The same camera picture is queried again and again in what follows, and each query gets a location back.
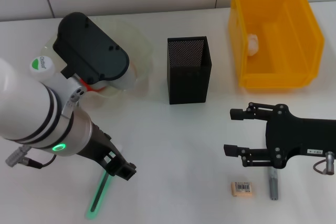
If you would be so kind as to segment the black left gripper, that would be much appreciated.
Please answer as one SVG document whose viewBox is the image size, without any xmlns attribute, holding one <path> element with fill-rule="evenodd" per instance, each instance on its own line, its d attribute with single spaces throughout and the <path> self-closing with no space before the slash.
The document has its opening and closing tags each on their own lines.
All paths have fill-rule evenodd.
<svg viewBox="0 0 336 224">
<path fill-rule="evenodd" d="M 91 125 L 92 132 L 89 141 L 77 154 L 95 161 L 106 172 L 117 172 L 117 176 L 128 181 L 136 173 L 136 166 L 128 162 L 123 163 L 123 156 L 112 144 L 111 137 L 94 123 Z"/>
</svg>

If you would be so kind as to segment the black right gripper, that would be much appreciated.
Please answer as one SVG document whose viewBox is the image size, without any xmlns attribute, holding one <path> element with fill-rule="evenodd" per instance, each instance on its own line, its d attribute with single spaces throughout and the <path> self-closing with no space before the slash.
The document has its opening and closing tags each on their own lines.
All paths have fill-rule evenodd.
<svg viewBox="0 0 336 224">
<path fill-rule="evenodd" d="M 325 158 L 327 168 L 335 161 L 335 120 L 299 118 L 286 105 L 249 102 L 246 110 L 230 109 L 232 120 L 264 120 L 266 147 L 247 148 L 224 144 L 229 157 L 241 157 L 244 167 L 283 169 L 290 158 L 298 155 Z"/>
</svg>

